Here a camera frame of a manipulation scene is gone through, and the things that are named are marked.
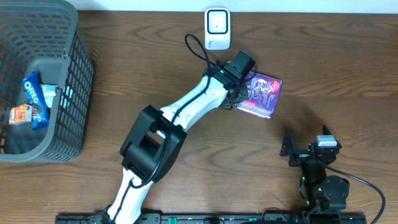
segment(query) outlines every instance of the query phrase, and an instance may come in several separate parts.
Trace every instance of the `gray plastic basket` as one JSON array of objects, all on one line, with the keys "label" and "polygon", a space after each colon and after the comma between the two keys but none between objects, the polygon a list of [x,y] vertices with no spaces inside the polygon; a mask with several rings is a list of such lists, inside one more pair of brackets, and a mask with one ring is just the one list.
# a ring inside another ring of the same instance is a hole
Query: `gray plastic basket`
[{"label": "gray plastic basket", "polygon": [[[78,157],[93,85],[93,65],[76,31],[78,14],[59,0],[0,1],[0,161],[66,162]],[[33,71],[58,85],[50,124],[9,125],[28,103],[21,80]]]}]

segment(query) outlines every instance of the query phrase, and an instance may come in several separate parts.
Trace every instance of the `blue snack package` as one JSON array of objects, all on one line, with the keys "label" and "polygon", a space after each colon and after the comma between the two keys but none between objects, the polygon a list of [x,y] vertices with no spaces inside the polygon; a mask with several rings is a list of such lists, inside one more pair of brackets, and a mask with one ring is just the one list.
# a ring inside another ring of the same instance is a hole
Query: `blue snack package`
[{"label": "blue snack package", "polygon": [[22,86],[33,104],[32,126],[33,130],[44,128],[49,125],[50,115],[45,104],[42,87],[39,83],[37,72],[32,72],[27,78],[22,80]]}]

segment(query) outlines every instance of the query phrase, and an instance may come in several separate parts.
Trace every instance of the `snack package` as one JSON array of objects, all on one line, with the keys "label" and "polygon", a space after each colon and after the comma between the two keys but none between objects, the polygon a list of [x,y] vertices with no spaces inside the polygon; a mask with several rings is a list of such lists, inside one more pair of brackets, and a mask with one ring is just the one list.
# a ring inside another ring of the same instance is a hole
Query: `snack package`
[{"label": "snack package", "polygon": [[11,108],[9,124],[24,124],[32,121],[32,106],[28,104]]},{"label": "snack package", "polygon": [[47,105],[48,108],[52,107],[52,102],[57,94],[57,85],[40,85],[42,87],[43,95],[44,95],[44,100],[45,104]]},{"label": "snack package", "polygon": [[47,111],[47,105],[45,104],[44,94],[39,83],[37,72],[32,72],[27,78],[24,78],[22,80],[22,86],[24,87],[30,103],[33,104],[33,106],[39,106],[35,106],[34,112],[32,113],[33,130],[47,127],[49,125],[50,115]]},{"label": "snack package", "polygon": [[[247,77],[253,75],[253,72],[249,72]],[[282,81],[257,73],[246,85],[249,99],[238,103],[236,108],[262,118],[271,118],[278,102]]]}]

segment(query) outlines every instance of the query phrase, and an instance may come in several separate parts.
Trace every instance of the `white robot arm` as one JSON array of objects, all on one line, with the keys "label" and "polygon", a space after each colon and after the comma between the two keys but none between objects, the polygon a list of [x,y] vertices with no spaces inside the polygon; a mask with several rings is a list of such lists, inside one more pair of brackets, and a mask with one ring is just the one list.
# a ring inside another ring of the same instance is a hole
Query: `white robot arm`
[{"label": "white robot arm", "polygon": [[[255,64],[239,51],[231,62],[207,69],[201,82],[175,103],[159,111],[149,105],[140,113],[121,147],[123,180],[116,200],[104,211],[103,223],[133,224],[139,218],[148,190],[171,168],[188,129],[225,101],[235,101],[240,91],[247,92],[246,75]],[[148,131],[164,142],[153,140]]]}]

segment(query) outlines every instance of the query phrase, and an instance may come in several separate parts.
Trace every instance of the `wood grain surface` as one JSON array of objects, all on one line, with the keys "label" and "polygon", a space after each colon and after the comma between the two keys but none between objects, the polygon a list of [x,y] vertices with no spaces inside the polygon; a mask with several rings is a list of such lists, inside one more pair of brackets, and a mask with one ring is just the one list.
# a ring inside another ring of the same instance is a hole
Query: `wood grain surface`
[{"label": "wood grain surface", "polygon": [[[283,81],[270,120],[213,110],[199,120],[175,165],[144,208],[173,213],[262,212],[303,206],[299,168],[279,157],[289,125],[306,147],[327,124],[343,145],[332,165],[385,193],[380,223],[398,221],[398,16],[233,13],[229,60],[238,50]],[[79,32],[96,76],[80,157],[66,164],[0,164],[0,223],[54,223],[113,202],[122,178],[119,148],[148,104],[173,103],[197,85],[205,62],[186,48],[203,40],[203,13],[80,12]],[[370,222],[381,199],[350,180],[347,212]]]}]

